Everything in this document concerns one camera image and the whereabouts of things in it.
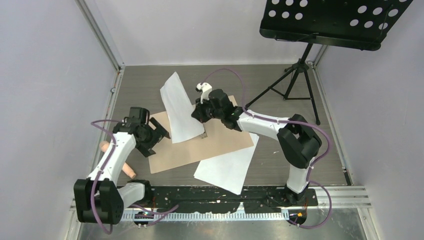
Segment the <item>brown cardboard folder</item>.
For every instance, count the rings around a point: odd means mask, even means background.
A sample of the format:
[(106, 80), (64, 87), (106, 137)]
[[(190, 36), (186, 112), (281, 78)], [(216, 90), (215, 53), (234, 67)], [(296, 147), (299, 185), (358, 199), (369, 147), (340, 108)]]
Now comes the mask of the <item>brown cardboard folder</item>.
[(254, 145), (248, 132), (228, 129), (219, 119), (209, 120), (204, 129), (205, 138), (198, 135), (179, 143), (163, 138), (153, 147), (155, 154), (148, 158), (150, 172), (167, 171)]

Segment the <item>white paper sheets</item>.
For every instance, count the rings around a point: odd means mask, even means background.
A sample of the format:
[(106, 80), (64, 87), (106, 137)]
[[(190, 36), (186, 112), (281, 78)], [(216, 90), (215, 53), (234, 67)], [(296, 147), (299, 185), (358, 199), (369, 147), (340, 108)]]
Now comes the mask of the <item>white paper sheets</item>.
[(193, 177), (240, 195), (260, 137), (249, 134), (253, 146), (201, 160)]

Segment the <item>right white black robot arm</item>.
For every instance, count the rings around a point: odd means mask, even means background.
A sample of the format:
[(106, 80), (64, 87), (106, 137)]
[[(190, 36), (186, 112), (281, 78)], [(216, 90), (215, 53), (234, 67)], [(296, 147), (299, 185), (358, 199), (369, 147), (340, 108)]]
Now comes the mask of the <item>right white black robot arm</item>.
[(272, 138), (279, 142), (285, 159), (290, 164), (289, 177), (284, 186), (284, 198), (291, 205), (299, 205), (310, 185), (311, 168), (322, 146), (313, 126), (299, 114), (291, 118), (277, 118), (245, 110), (234, 105), (222, 89), (199, 84), (191, 117), (200, 123), (220, 120), (226, 128)]

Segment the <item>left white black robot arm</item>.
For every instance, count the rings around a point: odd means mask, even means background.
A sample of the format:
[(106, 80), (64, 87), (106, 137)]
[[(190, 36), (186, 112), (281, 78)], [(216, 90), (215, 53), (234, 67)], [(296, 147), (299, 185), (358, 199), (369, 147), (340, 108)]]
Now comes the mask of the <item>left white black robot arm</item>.
[(129, 115), (116, 121), (113, 130), (105, 133), (110, 136), (111, 143), (100, 162), (85, 179), (77, 179), (73, 186), (77, 218), (81, 223), (116, 225), (124, 210), (133, 203), (148, 207), (154, 197), (146, 189), (146, 181), (135, 180), (118, 188), (118, 178), (134, 149), (148, 158), (155, 155), (155, 145), (170, 137), (143, 107), (131, 107)]

